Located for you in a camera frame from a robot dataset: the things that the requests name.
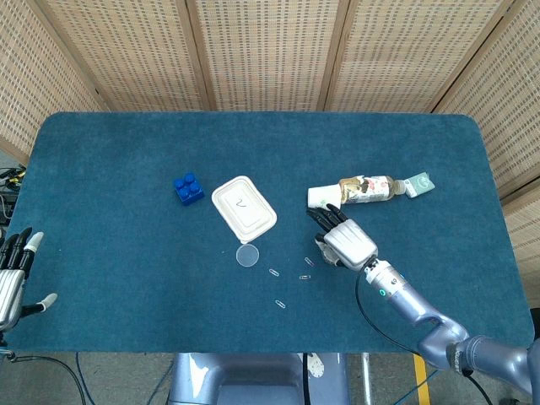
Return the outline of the silver blue robot torso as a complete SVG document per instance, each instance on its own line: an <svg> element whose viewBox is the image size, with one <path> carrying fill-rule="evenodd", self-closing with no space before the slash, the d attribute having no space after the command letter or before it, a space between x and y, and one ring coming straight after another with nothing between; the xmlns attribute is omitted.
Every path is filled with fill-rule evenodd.
<svg viewBox="0 0 540 405"><path fill-rule="evenodd" d="M167 405L350 405L346 356L179 353Z"/></svg>

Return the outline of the labelled tea drink bottle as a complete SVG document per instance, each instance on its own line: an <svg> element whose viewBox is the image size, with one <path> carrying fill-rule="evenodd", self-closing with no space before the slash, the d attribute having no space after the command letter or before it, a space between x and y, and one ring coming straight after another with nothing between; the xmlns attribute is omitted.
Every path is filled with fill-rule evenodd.
<svg viewBox="0 0 540 405"><path fill-rule="evenodd" d="M375 203L392 199L406 191L405 181L387 175L357 175L339 181L341 203Z"/></svg>

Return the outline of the clear round plastic lid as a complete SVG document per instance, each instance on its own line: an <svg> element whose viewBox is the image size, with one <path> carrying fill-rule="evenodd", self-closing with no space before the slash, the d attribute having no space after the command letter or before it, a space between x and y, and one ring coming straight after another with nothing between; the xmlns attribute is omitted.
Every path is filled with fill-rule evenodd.
<svg viewBox="0 0 540 405"><path fill-rule="evenodd" d="M259 260L259 257L259 250L253 244L241 245L235 253L236 261L242 267L255 266Z"/></svg>

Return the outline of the blue carpet table cover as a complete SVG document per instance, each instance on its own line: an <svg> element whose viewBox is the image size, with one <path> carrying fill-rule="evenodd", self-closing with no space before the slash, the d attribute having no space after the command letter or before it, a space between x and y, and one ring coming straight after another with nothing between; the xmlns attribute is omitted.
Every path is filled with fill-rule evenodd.
<svg viewBox="0 0 540 405"><path fill-rule="evenodd" d="M326 264L305 209L312 186L421 172L433 191L344 213L437 309L471 334L526 347L529 305L476 122L337 112L49 116L9 232L44 233L25 301L58 298L20 321L8 344L112 352L382 352L392 339L413 346L429 326L412 327L371 286L357 287L355 272ZM189 206L174 189L186 173L205 193ZM260 253L253 267L236 261L244 244L211 199L237 176L249 177L278 217L247 243Z"/></svg>

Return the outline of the white floral paper cup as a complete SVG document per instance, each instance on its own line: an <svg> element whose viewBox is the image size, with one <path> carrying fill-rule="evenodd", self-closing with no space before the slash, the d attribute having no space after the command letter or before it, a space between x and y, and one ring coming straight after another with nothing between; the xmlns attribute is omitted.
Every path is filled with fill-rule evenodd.
<svg viewBox="0 0 540 405"><path fill-rule="evenodd" d="M308 208L323 208L327 210L327 205L331 204L336 208L341 208L342 191L338 184L330 186L311 187L307 192Z"/></svg>

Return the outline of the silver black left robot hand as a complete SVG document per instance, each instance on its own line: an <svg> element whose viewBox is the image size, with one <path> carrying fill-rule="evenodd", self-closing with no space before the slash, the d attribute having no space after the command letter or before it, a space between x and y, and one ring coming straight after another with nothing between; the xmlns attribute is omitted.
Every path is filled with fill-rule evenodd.
<svg viewBox="0 0 540 405"><path fill-rule="evenodd" d="M0 335L13 329L21 318L47 311L57 300L57 293L51 293L32 305L23 305L25 285L43 236L41 231L33 234L29 227L0 238Z"/></svg>

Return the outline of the white rectangular container lid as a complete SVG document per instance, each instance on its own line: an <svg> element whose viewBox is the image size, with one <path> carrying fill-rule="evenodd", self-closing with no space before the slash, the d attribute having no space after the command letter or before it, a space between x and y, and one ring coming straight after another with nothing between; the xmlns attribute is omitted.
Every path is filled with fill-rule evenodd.
<svg viewBox="0 0 540 405"><path fill-rule="evenodd" d="M245 175L216 188L211 199L241 244L255 240L277 223L277 214Z"/></svg>

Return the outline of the woven wooden folding screen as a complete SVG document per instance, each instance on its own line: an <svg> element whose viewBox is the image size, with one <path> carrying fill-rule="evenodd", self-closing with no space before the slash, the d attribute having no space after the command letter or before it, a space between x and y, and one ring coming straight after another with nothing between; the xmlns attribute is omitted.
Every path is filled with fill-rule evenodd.
<svg viewBox="0 0 540 405"><path fill-rule="evenodd" d="M0 162L59 111L461 113L540 308L540 0L0 0Z"/></svg>

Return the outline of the grey metal table leg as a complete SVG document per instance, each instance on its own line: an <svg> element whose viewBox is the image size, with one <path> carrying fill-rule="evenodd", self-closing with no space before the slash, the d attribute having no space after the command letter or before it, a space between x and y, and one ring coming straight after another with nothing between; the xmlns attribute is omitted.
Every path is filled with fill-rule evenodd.
<svg viewBox="0 0 540 405"><path fill-rule="evenodd" d="M370 379L370 354L361 354L364 405L372 405L371 379Z"/></svg>

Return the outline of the green and white packet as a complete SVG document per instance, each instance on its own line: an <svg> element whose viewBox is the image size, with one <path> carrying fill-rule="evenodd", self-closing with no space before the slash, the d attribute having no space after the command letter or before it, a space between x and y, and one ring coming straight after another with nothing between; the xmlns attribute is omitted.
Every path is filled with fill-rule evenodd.
<svg viewBox="0 0 540 405"><path fill-rule="evenodd" d="M422 172L404 181L405 193L409 198L416 198L420 195L435 189L435 184L429 178L427 172Z"/></svg>

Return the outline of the blue toy building block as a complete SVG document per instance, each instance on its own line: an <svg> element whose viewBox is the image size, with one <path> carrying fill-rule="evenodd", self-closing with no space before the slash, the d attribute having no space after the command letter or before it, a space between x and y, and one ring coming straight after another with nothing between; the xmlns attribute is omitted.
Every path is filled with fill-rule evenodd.
<svg viewBox="0 0 540 405"><path fill-rule="evenodd" d="M204 198L204 190L193 173L186 173L174 180L174 189L184 206L189 206Z"/></svg>

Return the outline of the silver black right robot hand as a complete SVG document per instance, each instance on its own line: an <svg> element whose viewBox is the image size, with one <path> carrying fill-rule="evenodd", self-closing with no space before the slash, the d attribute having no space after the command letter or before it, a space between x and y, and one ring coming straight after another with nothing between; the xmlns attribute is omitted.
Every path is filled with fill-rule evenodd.
<svg viewBox="0 0 540 405"><path fill-rule="evenodd" d="M315 236L315 243L320 251L324 248L332 249L338 254L344 267L360 272L378 257L375 242L340 208L328 204L327 210L307 208L306 213L323 230L323 233Z"/></svg>

